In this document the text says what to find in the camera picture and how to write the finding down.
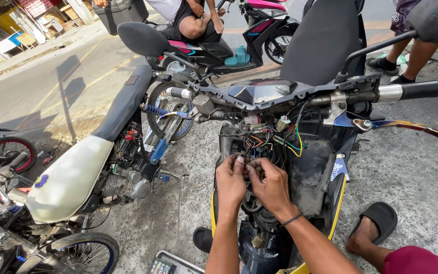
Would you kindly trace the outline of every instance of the engine cylinder fins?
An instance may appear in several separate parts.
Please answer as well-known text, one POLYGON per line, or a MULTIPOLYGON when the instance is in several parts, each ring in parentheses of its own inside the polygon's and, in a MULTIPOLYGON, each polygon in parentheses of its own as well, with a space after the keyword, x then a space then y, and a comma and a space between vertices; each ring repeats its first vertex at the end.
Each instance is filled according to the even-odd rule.
POLYGON ((142 103, 142 104, 140 105, 140 108, 141 108, 141 110, 142 110, 143 112, 153 113, 153 114, 155 114, 155 115, 160 115, 160 116, 161 116, 161 115, 165 115, 165 114, 168 113, 168 111, 165 110, 165 109, 161 109, 161 108, 159 108, 159 107, 152 106, 152 105, 148 105, 148 104, 145 104, 145 103, 142 103))
POLYGON ((101 198, 121 194, 125 183, 125 178, 115 174, 108 174, 104 186, 101 188, 101 198))

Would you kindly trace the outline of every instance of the blue rim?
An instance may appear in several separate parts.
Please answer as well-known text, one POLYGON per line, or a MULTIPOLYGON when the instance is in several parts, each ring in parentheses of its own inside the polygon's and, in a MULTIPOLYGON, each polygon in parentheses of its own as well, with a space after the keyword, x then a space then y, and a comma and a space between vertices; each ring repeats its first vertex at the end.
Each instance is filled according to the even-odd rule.
MULTIPOLYGON (((156 107, 158 107, 158 105, 160 104, 158 101, 159 98, 160 98, 160 96, 158 96, 157 101, 155 102, 156 107)), ((187 100, 187 102, 189 103, 189 111, 191 111, 193 108, 192 102, 190 100, 187 100)), ((193 122, 192 120, 187 120, 187 123, 186 123, 186 126, 184 127, 184 129, 182 131, 180 131, 179 133, 177 133, 176 136, 180 136, 180 135, 184 134, 187 131, 187 129, 192 125, 192 122, 193 122)))
MULTIPOLYGON (((107 247, 107 250, 109 250, 109 262, 107 262, 106 267, 101 271, 100 274, 106 274, 106 273, 108 273, 109 270, 111 270, 111 267, 113 266, 114 252, 113 252, 113 249, 111 248, 111 246, 109 246, 109 245, 106 244, 106 243, 99 242, 99 241, 83 241, 83 242, 78 242, 78 243, 71 244, 71 245, 68 245, 68 246, 64 246, 64 247, 58 249, 58 251, 60 251, 60 250, 62 250, 62 249, 64 249, 64 248, 69 248, 69 247, 72 247, 72 246, 76 246, 76 245, 79 245, 79 244, 85 244, 85 243, 98 243, 98 244, 102 244, 102 245, 104 245, 104 246, 107 247)), ((35 269, 35 267, 37 267, 39 264, 40 264, 40 263, 36 264, 36 265, 35 265, 35 266, 34 266, 34 267, 33 267, 28 273, 31 273, 31 271, 33 271, 33 269, 35 269)))

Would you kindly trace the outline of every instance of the pink and black scooter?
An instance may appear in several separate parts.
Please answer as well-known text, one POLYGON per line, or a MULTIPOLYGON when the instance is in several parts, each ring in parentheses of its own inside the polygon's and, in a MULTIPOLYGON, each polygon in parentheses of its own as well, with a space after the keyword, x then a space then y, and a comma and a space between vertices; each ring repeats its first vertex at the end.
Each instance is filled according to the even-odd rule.
MULTIPOLYGON (((180 38, 174 37, 171 24, 155 25, 154 28, 172 45, 171 52, 179 59, 194 64, 197 70, 192 70, 176 58, 165 58, 161 66, 159 64, 163 57, 147 57, 147 61, 155 70, 185 72, 185 75, 195 80, 260 67, 263 65, 263 47, 272 61, 282 64, 289 41, 299 25, 297 20, 287 16, 286 1, 239 0, 240 12, 249 27, 243 33, 246 47, 239 47, 236 53, 221 38, 221 34, 216 33, 212 22, 209 23, 205 34, 193 41, 180 41, 180 38)), ((224 3, 225 0, 221 0, 216 10, 224 3)), ((187 77, 180 79, 184 82, 189 80, 191 79, 187 77)))

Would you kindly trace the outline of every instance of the motorcycle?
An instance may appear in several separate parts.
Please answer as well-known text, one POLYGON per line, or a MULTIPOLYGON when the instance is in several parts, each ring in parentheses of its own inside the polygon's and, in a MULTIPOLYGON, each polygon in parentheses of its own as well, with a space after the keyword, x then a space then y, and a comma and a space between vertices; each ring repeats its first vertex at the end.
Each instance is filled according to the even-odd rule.
MULTIPOLYGON (((227 11, 234 0, 229 2, 227 11)), ((225 0, 221 0, 216 10, 220 10, 225 0)), ((243 33, 246 49, 238 49, 238 57, 227 43, 217 34, 212 21, 207 26, 206 32, 198 39, 184 42, 173 34, 171 24, 156 25, 154 27, 169 41, 169 53, 187 60, 181 63, 174 58, 164 56, 148 56, 147 61, 154 70, 183 72, 176 74, 178 80, 187 83, 190 80, 199 80, 197 75, 208 79, 213 75, 223 75, 251 70, 263 65, 263 50, 268 58, 277 64, 283 63, 283 56, 289 41, 298 27, 299 22, 288 15, 287 0, 239 0, 241 15, 244 15, 248 29, 243 33), (198 71, 191 70, 188 64, 195 63, 198 71)))
MULTIPOLYGON (((246 161, 269 158, 289 174, 291 202, 329 239, 349 177, 346 165, 350 155, 359 150, 359 134, 398 127, 438 138, 436 129, 386 120, 373 107, 378 102, 438 97, 438 80, 380 86, 381 74, 365 76, 359 70, 366 54, 405 39, 438 43, 438 2, 422 0, 408 16, 409 32, 365 48, 360 42, 362 5, 357 3, 310 2, 285 54, 279 79, 248 80, 224 88, 194 82, 186 88, 169 87, 165 90, 169 96, 188 99, 194 107, 188 113, 174 111, 160 116, 197 123, 226 121, 220 131, 221 154, 216 165, 233 153, 242 154, 246 161), (312 59, 318 62, 314 66, 312 59)), ((169 41, 149 25, 123 23, 118 33, 137 54, 165 55, 187 64, 168 52, 169 41), (145 34, 153 45, 135 39, 145 34)), ((190 63, 188 66, 198 69, 190 63)), ((247 192, 241 209, 246 218, 240 223, 238 238, 240 273, 310 273, 289 233, 258 203, 245 180, 247 192)), ((204 252, 210 252, 218 211, 215 180, 212 229, 198 228, 193 235, 194 244, 204 252)))
MULTIPOLYGON (((77 215, 52 223, 33 218, 25 202, 38 204, 33 212, 58 209, 17 189, 22 177, 15 170, 27 158, 23 152, 9 165, 0 167, 0 273, 111 273, 119 259, 119 246, 112 237, 80 233, 85 228, 79 227, 77 215)), ((44 183, 40 180, 35 187, 44 183)))
MULTIPOLYGON (((0 132, 15 132, 17 130, 0 128, 0 132)), ((16 167, 15 172, 21 174, 29 170, 37 161, 37 148, 30 141, 16 136, 0 135, 0 166, 8 165, 22 152, 30 155, 27 161, 16 167)))

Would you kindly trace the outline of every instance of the rear shock absorber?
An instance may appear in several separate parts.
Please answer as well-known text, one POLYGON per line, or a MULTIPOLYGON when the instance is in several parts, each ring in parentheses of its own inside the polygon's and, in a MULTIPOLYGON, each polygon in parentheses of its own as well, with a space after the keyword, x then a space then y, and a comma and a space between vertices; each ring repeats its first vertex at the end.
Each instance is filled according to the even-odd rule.
POLYGON ((168 113, 168 111, 166 111, 164 109, 161 109, 161 108, 156 107, 156 106, 148 105, 145 103, 142 103, 140 105, 140 108, 143 112, 153 113, 155 115, 160 115, 160 116, 168 113))

